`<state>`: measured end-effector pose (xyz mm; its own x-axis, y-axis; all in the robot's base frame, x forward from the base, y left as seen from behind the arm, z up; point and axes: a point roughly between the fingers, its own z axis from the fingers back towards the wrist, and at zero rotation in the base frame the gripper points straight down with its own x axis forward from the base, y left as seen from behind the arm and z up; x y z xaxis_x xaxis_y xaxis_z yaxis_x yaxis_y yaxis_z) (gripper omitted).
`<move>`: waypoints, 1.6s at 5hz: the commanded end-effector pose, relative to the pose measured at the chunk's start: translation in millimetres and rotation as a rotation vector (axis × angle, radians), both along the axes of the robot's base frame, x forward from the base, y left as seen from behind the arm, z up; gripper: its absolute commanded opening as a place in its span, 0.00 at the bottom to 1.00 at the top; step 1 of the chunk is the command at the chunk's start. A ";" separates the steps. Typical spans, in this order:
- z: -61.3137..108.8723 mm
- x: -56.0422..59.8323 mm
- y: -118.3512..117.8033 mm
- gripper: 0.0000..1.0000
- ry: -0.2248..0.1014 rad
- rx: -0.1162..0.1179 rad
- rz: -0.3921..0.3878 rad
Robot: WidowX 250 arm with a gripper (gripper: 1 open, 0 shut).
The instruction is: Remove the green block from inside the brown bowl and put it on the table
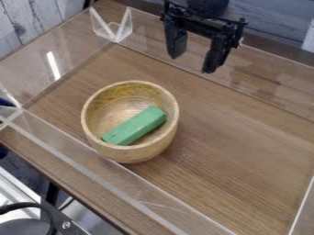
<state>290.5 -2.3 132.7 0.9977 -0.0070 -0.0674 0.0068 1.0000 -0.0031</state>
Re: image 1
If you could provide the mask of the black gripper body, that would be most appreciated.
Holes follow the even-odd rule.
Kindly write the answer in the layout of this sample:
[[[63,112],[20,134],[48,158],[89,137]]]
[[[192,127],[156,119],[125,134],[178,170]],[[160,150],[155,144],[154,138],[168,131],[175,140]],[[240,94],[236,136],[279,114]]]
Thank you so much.
[[[226,33],[231,47],[239,47],[247,19],[230,10],[230,0],[164,0],[163,16],[174,17],[188,31],[207,38]]]

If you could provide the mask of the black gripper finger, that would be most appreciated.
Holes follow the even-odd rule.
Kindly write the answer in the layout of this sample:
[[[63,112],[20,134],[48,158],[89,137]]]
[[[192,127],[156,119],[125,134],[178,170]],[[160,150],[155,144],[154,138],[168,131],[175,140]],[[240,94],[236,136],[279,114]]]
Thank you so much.
[[[164,23],[164,34],[167,52],[170,57],[175,60],[187,49],[187,31],[179,28],[174,22],[168,21]]]
[[[211,48],[206,53],[202,72],[214,73],[216,68],[223,65],[228,53],[231,51],[231,45],[228,37],[223,34],[216,34],[211,39]]]

